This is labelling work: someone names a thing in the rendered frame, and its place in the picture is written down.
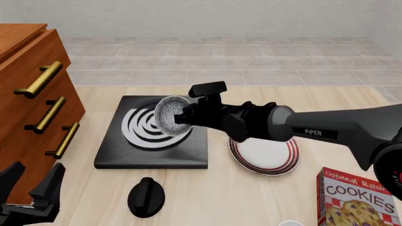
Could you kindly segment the white plate with red rings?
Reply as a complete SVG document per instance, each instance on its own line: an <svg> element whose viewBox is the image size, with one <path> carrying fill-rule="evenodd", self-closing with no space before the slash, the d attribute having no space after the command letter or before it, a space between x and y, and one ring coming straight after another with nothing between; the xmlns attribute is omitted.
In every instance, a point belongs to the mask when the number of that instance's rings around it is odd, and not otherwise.
<svg viewBox="0 0 402 226"><path fill-rule="evenodd" d="M264 176L290 173L301 160L301 151L294 139L278 142L250 138L243 143L229 139L228 147L242 167Z"/></svg>

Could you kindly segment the round black stove knob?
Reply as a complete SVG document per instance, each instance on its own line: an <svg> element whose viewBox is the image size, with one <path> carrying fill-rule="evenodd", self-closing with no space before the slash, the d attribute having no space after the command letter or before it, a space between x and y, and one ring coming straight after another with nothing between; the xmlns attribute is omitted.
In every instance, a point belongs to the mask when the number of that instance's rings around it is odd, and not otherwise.
<svg viewBox="0 0 402 226"><path fill-rule="evenodd" d="M150 218L157 214L165 203L163 187L150 177L144 177L128 195L130 212L138 218Z"/></svg>

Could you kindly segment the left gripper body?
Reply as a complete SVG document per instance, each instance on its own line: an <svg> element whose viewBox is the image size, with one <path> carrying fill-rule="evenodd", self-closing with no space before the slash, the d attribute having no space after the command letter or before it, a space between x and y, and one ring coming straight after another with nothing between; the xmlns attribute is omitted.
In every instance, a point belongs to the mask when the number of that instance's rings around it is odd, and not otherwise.
<svg viewBox="0 0 402 226"><path fill-rule="evenodd" d="M60 211L57 205L0 205L0 226L53 223Z"/></svg>

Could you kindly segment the flat black stove plate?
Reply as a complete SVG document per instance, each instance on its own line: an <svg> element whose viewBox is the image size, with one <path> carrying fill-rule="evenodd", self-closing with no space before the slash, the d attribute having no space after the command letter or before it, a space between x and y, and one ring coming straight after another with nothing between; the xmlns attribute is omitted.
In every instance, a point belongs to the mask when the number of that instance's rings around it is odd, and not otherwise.
<svg viewBox="0 0 402 226"><path fill-rule="evenodd" d="M171 137L155 124L162 95L125 95L94 160L96 169L207 169L204 127Z"/></svg>

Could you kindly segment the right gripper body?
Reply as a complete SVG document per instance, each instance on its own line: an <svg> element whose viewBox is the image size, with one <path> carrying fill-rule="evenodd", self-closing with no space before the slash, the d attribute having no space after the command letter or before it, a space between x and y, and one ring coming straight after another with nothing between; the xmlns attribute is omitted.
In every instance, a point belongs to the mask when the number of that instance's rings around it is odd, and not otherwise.
<svg viewBox="0 0 402 226"><path fill-rule="evenodd" d="M222 125L225 105L190 104L183 108L183 123L225 131Z"/></svg>

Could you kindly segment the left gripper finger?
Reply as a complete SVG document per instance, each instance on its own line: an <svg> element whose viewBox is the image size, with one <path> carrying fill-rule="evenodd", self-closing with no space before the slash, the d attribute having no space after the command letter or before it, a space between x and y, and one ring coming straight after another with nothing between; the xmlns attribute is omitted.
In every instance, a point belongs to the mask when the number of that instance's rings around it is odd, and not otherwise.
<svg viewBox="0 0 402 226"><path fill-rule="evenodd" d="M6 169L0 172L0 205L6 203L15 184L24 173L25 166L16 161Z"/></svg>
<svg viewBox="0 0 402 226"><path fill-rule="evenodd" d="M48 205L60 207L60 190L64 174L63 164L56 163L44 179L29 192L34 207L47 207Z"/></svg>

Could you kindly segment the wooden cabinet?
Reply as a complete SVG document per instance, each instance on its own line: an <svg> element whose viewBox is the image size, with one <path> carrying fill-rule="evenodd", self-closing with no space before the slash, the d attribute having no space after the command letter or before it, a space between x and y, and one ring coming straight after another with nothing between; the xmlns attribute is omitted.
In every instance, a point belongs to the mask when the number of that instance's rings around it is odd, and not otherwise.
<svg viewBox="0 0 402 226"><path fill-rule="evenodd" d="M0 64L27 45L46 24L0 24Z"/></svg>

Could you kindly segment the patterned black bowl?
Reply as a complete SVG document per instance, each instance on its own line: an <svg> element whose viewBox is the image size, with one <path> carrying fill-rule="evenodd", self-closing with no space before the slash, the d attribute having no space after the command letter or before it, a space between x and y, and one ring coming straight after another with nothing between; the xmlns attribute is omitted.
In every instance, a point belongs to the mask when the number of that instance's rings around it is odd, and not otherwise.
<svg viewBox="0 0 402 226"><path fill-rule="evenodd" d="M179 95L171 95L159 101L155 107L154 118L157 128L169 136L180 136L191 130L192 126L177 124L175 115L182 114L183 108L190 105L190 101Z"/></svg>

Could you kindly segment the oatmeal raisin cookies box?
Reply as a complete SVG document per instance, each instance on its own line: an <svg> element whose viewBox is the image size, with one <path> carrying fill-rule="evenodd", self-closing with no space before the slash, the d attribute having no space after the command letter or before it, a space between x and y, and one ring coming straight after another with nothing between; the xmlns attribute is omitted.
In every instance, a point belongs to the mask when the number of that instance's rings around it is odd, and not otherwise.
<svg viewBox="0 0 402 226"><path fill-rule="evenodd" d="M318 226L402 226L394 198L374 180L323 167L317 175Z"/></svg>

